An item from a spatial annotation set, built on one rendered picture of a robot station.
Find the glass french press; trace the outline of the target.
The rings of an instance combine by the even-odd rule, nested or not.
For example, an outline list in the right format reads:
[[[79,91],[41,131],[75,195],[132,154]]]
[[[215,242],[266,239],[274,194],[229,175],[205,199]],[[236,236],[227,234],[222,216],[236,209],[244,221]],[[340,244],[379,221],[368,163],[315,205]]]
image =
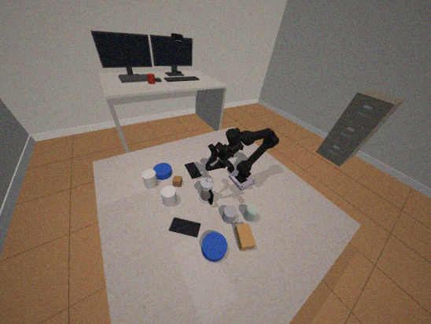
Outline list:
[[[210,164],[206,165],[205,169],[209,171],[209,168],[212,166]],[[212,204],[214,194],[212,192],[214,185],[214,181],[210,179],[209,177],[203,178],[201,180],[201,194],[199,196],[199,199],[203,203],[209,203]]]

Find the black flat rectangular pad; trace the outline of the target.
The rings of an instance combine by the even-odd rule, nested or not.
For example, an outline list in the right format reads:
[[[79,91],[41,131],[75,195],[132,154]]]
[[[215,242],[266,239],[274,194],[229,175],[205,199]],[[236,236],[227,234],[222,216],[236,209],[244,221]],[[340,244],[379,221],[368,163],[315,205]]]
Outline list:
[[[189,163],[189,164],[185,164],[185,166],[186,166],[186,169],[189,172],[192,179],[195,179],[195,178],[201,176],[201,173],[197,169],[197,166],[195,165],[194,162]]]
[[[174,218],[171,222],[169,230],[176,233],[197,237],[200,226],[200,223],[194,223],[184,219]]]

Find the blue cylinder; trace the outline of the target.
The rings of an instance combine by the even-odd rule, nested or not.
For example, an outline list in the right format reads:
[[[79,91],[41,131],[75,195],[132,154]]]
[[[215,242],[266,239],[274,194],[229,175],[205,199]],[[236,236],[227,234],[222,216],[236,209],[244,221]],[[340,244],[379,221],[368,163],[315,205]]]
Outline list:
[[[219,232],[210,232],[203,238],[201,251],[206,260],[219,261],[227,252],[227,240]]]
[[[172,174],[171,165],[166,163],[157,164],[153,170],[156,172],[157,179],[159,180],[168,179]]]

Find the grey cylinder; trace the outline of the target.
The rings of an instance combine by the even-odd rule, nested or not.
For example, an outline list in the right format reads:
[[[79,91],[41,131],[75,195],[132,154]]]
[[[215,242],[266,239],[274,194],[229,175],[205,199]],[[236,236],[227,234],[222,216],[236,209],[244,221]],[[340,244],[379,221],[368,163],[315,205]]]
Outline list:
[[[176,190],[173,186],[165,186],[161,191],[162,201],[164,206],[172,207],[177,202]]]
[[[142,177],[146,185],[146,188],[152,189],[157,186],[157,183],[158,183],[157,176],[156,176],[156,172],[153,169],[145,170],[142,173]]]
[[[231,224],[234,222],[236,215],[237,209],[234,206],[228,205],[224,208],[222,218],[225,223]]]

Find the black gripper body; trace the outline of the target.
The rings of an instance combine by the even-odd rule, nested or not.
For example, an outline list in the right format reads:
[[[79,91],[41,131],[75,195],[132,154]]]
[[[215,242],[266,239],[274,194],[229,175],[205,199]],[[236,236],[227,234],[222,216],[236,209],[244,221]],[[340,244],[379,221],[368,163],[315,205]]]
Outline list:
[[[227,167],[227,170],[232,173],[234,171],[234,165],[228,160],[231,156],[233,157],[235,154],[235,151],[232,149],[232,147],[230,145],[226,146],[230,149],[230,152],[226,156],[225,154],[218,152],[217,148],[213,144],[210,144],[208,147],[210,151],[215,154],[215,157],[218,157],[223,162],[224,167]]]

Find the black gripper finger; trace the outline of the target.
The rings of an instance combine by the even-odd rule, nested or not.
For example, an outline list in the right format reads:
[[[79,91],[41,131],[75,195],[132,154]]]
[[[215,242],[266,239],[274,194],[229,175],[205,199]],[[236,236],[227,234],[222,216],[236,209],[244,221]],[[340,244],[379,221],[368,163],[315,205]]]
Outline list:
[[[218,162],[216,164],[214,164],[211,168],[209,168],[209,171],[219,169],[219,168],[225,169],[223,162],[221,160],[218,160]]]
[[[206,163],[206,165],[208,165],[208,164],[212,164],[213,162],[215,162],[216,160],[217,160],[217,158],[216,158],[216,156],[215,156],[215,154],[211,151],[211,156],[210,156],[210,158],[209,158],[209,160],[208,160],[208,162]],[[205,166],[206,166],[205,165]]]

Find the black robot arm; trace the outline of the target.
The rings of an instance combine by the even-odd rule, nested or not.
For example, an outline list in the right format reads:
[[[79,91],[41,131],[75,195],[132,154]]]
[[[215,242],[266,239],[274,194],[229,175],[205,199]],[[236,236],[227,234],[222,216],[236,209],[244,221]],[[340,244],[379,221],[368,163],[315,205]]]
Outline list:
[[[235,153],[239,150],[243,150],[243,145],[251,145],[256,140],[260,140],[263,138],[263,144],[247,159],[242,160],[237,165],[237,170],[239,171],[238,176],[235,178],[243,183],[247,181],[248,177],[251,175],[250,171],[252,165],[270,148],[275,147],[279,143],[279,137],[275,134],[275,132],[266,128],[260,131],[242,131],[238,128],[231,128],[226,132],[227,140],[230,143],[229,145],[235,151]],[[242,143],[241,143],[241,142]],[[215,147],[219,152],[225,154],[225,156],[230,152],[230,149],[226,147],[227,145],[223,145],[218,142]]]

